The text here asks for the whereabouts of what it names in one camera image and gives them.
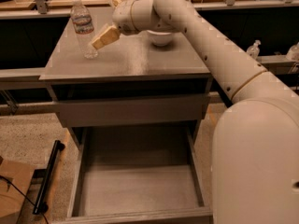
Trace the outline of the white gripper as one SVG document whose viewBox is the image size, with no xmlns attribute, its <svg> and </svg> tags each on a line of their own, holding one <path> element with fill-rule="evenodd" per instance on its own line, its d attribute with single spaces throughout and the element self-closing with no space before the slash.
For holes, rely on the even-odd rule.
<svg viewBox="0 0 299 224">
<path fill-rule="evenodd" d="M 112 21 L 116 25 L 105 24 L 99 32 L 92 38 L 91 45 L 95 49 L 101 49 L 120 38 L 123 35 L 137 35 L 140 31 L 133 22 L 133 5 L 135 0 L 111 0 L 111 5 L 115 8 Z"/>
</svg>

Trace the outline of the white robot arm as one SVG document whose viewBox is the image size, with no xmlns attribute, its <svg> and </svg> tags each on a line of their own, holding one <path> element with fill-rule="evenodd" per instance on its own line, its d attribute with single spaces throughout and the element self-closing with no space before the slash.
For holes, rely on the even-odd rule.
<svg viewBox="0 0 299 224">
<path fill-rule="evenodd" d="M 100 49 L 145 30 L 182 33 L 232 102 L 212 143 L 214 224 L 299 224 L 299 95 L 223 35 L 190 0 L 111 0 Z"/>
</svg>

